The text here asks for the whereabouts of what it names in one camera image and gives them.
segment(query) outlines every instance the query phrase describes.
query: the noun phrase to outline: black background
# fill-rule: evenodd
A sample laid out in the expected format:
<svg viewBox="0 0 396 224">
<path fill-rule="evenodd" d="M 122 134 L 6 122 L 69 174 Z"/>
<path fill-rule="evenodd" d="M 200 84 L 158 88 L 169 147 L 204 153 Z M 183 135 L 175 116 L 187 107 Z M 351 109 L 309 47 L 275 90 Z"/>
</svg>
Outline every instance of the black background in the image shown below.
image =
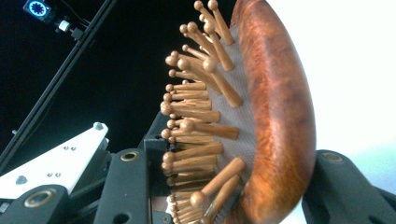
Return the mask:
<svg viewBox="0 0 396 224">
<path fill-rule="evenodd" d="M 103 1 L 66 2 L 90 21 Z M 73 18 L 60 1 L 59 13 Z M 164 59 L 184 43 L 181 23 L 198 21 L 191 0 L 119 0 L 9 169 L 91 128 L 107 125 L 108 149 L 137 147 L 159 112 L 171 79 Z M 4 150 L 76 44 L 22 10 L 24 0 L 2 1 L 0 12 L 0 148 Z M 219 1 L 229 22 L 234 1 Z"/>
</svg>

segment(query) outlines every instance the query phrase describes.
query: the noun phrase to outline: screw hole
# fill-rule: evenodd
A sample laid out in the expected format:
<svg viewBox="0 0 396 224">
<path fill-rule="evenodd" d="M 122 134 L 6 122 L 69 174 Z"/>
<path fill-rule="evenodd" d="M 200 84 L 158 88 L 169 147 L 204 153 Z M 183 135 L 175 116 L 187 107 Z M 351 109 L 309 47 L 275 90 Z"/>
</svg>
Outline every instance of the screw hole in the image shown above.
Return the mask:
<svg viewBox="0 0 396 224">
<path fill-rule="evenodd" d="M 139 153 L 136 151 L 126 152 L 126 153 L 122 154 L 121 160 L 122 161 L 134 161 L 137 159 L 138 155 L 139 155 Z"/>
<path fill-rule="evenodd" d="M 38 207 L 50 201 L 52 196 L 55 194 L 55 189 L 44 189 L 40 190 L 29 196 L 25 202 L 25 207 Z"/>
<path fill-rule="evenodd" d="M 163 223 L 168 223 L 169 222 L 169 217 L 163 217 Z"/>
<path fill-rule="evenodd" d="M 126 223 L 128 220 L 129 220 L 129 216 L 125 213 L 121 213 L 114 217 L 113 223 L 122 224 L 122 223 Z"/>
</svg>

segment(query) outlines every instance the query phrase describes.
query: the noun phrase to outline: wooden hairbrush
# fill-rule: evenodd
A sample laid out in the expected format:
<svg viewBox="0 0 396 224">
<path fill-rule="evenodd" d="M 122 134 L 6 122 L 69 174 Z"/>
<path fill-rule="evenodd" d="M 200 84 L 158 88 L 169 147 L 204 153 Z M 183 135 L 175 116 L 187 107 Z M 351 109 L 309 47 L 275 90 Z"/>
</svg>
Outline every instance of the wooden hairbrush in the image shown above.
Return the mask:
<svg viewBox="0 0 396 224">
<path fill-rule="evenodd" d="M 290 37 L 262 0 L 238 0 L 229 29 L 216 0 L 203 27 L 180 32 L 200 47 L 166 58 L 171 77 L 163 156 L 175 223 L 278 223 L 306 190 L 315 164 L 313 106 Z"/>
</svg>

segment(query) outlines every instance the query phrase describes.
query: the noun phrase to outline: bolt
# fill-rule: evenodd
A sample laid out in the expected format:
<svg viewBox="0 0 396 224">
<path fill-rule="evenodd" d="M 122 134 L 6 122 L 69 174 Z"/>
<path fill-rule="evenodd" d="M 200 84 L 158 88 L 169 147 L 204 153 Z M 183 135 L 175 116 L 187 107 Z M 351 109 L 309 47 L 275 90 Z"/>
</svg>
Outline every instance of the bolt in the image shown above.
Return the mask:
<svg viewBox="0 0 396 224">
<path fill-rule="evenodd" d="M 163 217 L 163 223 L 169 223 L 169 217 Z"/>
<path fill-rule="evenodd" d="M 341 163 L 344 161 L 343 158 L 341 158 L 340 156 L 338 156 L 337 154 L 332 153 L 332 152 L 325 152 L 322 155 L 329 162 Z"/>
<path fill-rule="evenodd" d="M 97 131 L 101 131 L 101 130 L 103 129 L 103 125 L 102 125 L 101 123 L 99 123 L 99 122 L 95 122 L 95 123 L 93 124 L 93 128 L 94 128 L 95 130 L 97 130 Z"/>
</svg>

